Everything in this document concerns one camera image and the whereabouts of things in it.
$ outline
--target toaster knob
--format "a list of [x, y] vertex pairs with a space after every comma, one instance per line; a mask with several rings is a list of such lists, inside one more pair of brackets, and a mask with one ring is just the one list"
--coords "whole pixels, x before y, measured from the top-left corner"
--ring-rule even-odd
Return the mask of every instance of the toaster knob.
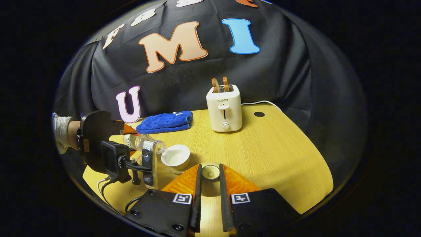
[[223, 130], [227, 130], [231, 127], [231, 125], [229, 124], [229, 122], [223, 122], [221, 124], [221, 127], [222, 127]]

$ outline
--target letter cutout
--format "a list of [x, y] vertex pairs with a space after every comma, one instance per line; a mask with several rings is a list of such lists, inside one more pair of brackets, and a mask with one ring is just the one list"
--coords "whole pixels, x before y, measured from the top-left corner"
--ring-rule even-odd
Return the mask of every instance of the letter cutout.
[[133, 102], [133, 114], [127, 113], [126, 102], [124, 101], [126, 92], [121, 92], [115, 97], [118, 102], [118, 110], [120, 111], [121, 119], [127, 124], [136, 123], [140, 118], [140, 103], [139, 96], [137, 95], [139, 90], [139, 86], [134, 86], [129, 89], [129, 94], [131, 94]]
[[111, 31], [111, 33], [107, 35], [107, 40], [105, 41], [105, 44], [104, 44], [104, 47], [102, 47], [102, 50], [104, 50], [106, 47], [108, 47], [109, 44], [111, 44], [112, 38], [117, 35], [119, 29], [121, 29], [123, 26], [124, 26], [124, 23], [120, 25], [119, 27], [117, 27], [115, 30]]
[[258, 8], [259, 6], [257, 6], [256, 4], [252, 4], [253, 0], [235, 0], [237, 3], [241, 3], [243, 5], [247, 5], [250, 7], [254, 7], [254, 8]]
[[133, 21], [133, 23], [130, 26], [135, 26], [139, 24], [140, 22], [147, 20], [155, 15], [155, 8], [151, 9], [149, 11], [145, 11], [140, 16], [136, 17], [136, 19]]
[[200, 3], [202, 1], [203, 0], [179, 0], [179, 1], [177, 1], [178, 4], [176, 6], [181, 8], [181, 7], [184, 7], [184, 6], [187, 6], [187, 5]]
[[234, 45], [230, 48], [234, 54], [255, 54], [260, 52], [251, 38], [248, 26], [250, 21], [244, 19], [224, 19], [222, 23], [229, 26]]
[[157, 54], [160, 54], [170, 64], [174, 64], [179, 47], [181, 48], [181, 61], [191, 61], [206, 57], [208, 51], [202, 48], [197, 36], [196, 28], [198, 25], [198, 22], [186, 22], [178, 25], [170, 40], [158, 33], [150, 34], [139, 40], [139, 44], [145, 47], [149, 63], [146, 71], [153, 73], [164, 68], [165, 64], [159, 61]]

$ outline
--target black cloth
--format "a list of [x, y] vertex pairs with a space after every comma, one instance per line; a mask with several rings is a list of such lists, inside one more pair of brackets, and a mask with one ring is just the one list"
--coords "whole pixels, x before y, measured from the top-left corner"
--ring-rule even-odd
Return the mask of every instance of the black cloth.
[[[140, 87], [141, 117], [206, 109], [211, 79], [226, 76], [239, 88], [242, 102], [268, 100], [279, 105], [320, 151], [334, 189], [338, 188], [358, 165], [366, 139], [365, 97], [356, 72], [334, 43], [312, 26], [273, 4], [254, 3], [259, 8], [227, 0], [178, 8], [171, 0], [152, 7], [154, 16], [131, 27], [138, 14], [133, 15], [121, 22], [125, 26], [105, 50], [106, 35], [76, 53], [57, 90], [55, 111], [80, 120], [89, 112], [105, 110], [121, 120], [116, 95], [126, 92], [131, 114], [128, 90], [133, 86]], [[259, 53], [229, 50], [233, 38], [221, 22], [227, 18], [251, 22]], [[179, 49], [174, 64], [159, 56], [164, 68], [148, 73], [139, 40], [152, 33], [170, 39], [177, 25], [192, 21], [200, 24], [197, 35], [208, 55], [183, 62]]]

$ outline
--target clear plastic bottle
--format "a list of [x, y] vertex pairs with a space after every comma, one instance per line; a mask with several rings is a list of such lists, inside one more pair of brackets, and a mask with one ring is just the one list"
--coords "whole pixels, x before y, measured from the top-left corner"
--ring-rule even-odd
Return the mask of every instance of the clear plastic bottle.
[[167, 149], [165, 142], [160, 140], [155, 140], [147, 134], [127, 134], [123, 136], [123, 143], [129, 146], [131, 149], [138, 150], [142, 152], [143, 142], [150, 141], [155, 143], [157, 147], [157, 153], [162, 154]]

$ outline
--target letter m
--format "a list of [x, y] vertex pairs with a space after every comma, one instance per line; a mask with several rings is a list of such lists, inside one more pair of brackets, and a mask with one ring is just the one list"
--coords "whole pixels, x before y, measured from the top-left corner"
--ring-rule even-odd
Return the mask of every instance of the letter m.
[[181, 48], [181, 61], [191, 61], [205, 57], [208, 51], [204, 50], [200, 44], [196, 32], [198, 25], [198, 22], [186, 22], [178, 25], [170, 40], [157, 33], [150, 34], [139, 40], [139, 44], [145, 47], [149, 63], [146, 71], [153, 73], [164, 68], [165, 64], [159, 61], [158, 54], [167, 62], [175, 63], [179, 47]]

